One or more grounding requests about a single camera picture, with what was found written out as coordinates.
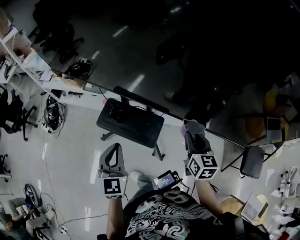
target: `gray floor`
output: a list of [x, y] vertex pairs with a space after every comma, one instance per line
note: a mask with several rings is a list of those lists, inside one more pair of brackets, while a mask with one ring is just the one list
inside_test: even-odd
[[[41, 117], [41, 102], [45, 105], [46, 96], [42, 98], [35, 93], [26, 104], [38, 106], [34, 119]], [[28, 142], [23, 141], [22, 133], [8, 135], [1, 130], [0, 153], [8, 154], [7, 166], [12, 172], [9, 183], [0, 181], [0, 193], [13, 193], [14, 197], [23, 196], [25, 183], [31, 183], [38, 193], [45, 192], [53, 197], [57, 204], [59, 223], [63, 218], [68, 221], [75, 218], [85, 218], [107, 213], [108, 200], [103, 196], [97, 175], [98, 161], [101, 153], [110, 145], [120, 143], [123, 149], [125, 168], [128, 172], [139, 170], [152, 179], [167, 170], [177, 171], [183, 175], [182, 160], [187, 157], [184, 139], [180, 128], [164, 125], [158, 144], [166, 157], [160, 162], [152, 156], [152, 150], [119, 136], [112, 136], [105, 142], [100, 140], [104, 130], [96, 126], [98, 111], [67, 106], [66, 124], [59, 137], [54, 140], [41, 128], [28, 128]], [[238, 156], [242, 149], [214, 135], [207, 134], [211, 147], [220, 165], [226, 165]], [[268, 198], [269, 208], [265, 226], [273, 232], [279, 224], [274, 220], [278, 215], [280, 198], [271, 193], [278, 188], [278, 177], [289, 164], [297, 166], [299, 144], [284, 146], [281, 154], [270, 158], [264, 165], [258, 180], [245, 177], [240, 179], [240, 173], [234, 168], [219, 172], [211, 181], [220, 189], [222, 195], [233, 194], [246, 201], [251, 192], [264, 194]], [[192, 187], [193, 180], [185, 178], [184, 182]], [[137, 190], [136, 184], [129, 179], [127, 196], [130, 199]], [[7, 209], [7, 200], [11, 197], [0, 196], [0, 201]], [[44, 204], [52, 204], [51, 199], [43, 196]], [[90, 220], [79, 220], [67, 224], [73, 239], [91, 240], [104, 233], [106, 216]], [[54, 239], [68, 239], [57, 231], [57, 223], [49, 232]]]

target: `person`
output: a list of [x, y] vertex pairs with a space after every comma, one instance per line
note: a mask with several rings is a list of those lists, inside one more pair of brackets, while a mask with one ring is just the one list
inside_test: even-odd
[[0, 203], [0, 222], [5, 226], [7, 235], [15, 240], [30, 240], [33, 238], [34, 228], [42, 226], [43, 223], [55, 216], [53, 210], [49, 210], [35, 219], [31, 219], [35, 213], [34, 209], [29, 210], [27, 214], [25, 211], [19, 214], [17, 208], [26, 205], [26, 201], [22, 197], [9, 200], [8, 205], [14, 217], [5, 213], [3, 205]]
[[97, 240], [231, 239], [226, 237], [232, 236], [229, 227], [219, 221], [224, 214], [208, 181], [195, 182], [199, 205], [179, 190], [154, 190], [151, 180], [138, 171], [130, 176], [140, 189], [124, 210], [121, 199], [109, 200], [106, 234]]

